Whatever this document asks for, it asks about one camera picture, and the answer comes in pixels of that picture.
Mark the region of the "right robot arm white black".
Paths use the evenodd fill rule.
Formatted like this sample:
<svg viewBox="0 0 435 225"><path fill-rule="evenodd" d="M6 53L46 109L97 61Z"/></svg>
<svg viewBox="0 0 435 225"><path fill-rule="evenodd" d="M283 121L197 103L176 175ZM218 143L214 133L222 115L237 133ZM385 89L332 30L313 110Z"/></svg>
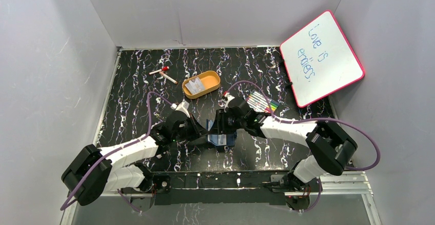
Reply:
<svg viewBox="0 0 435 225"><path fill-rule="evenodd" d="M295 191L302 191L309 182L324 174L340 176L357 143L334 121L287 121L257 112L241 97L232 98L216 112L210 134L230 135L243 129L254 137L277 138L306 146L311 154L300 160L284 181Z"/></svg>

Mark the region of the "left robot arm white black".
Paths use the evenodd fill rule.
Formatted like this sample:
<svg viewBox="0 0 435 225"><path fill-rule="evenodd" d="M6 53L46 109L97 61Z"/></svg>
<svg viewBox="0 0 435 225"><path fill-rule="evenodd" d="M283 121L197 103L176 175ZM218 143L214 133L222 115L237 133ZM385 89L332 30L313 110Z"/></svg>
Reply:
<svg viewBox="0 0 435 225"><path fill-rule="evenodd" d="M150 128L137 139L112 147L97 148L87 145L61 175L70 195L63 205L74 201L82 206L91 204L101 194L122 188L137 188L148 192L153 178L137 161L153 158L168 150L178 141L194 141L207 135L206 128L192 114L175 110L165 121Z"/></svg>

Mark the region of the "blue leather card holder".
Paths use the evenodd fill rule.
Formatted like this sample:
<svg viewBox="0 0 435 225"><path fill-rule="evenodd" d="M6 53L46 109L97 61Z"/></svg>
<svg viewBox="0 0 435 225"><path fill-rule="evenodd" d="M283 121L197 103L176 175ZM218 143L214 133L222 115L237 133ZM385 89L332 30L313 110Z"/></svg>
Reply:
<svg viewBox="0 0 435 225"><path fill-rule="evenodd" d="M237 129L228 125L224 120L206 120L206 129L209 131L207 142L214 145L217 149L223 150L225 147L234 147L238 136Z"/></svg>

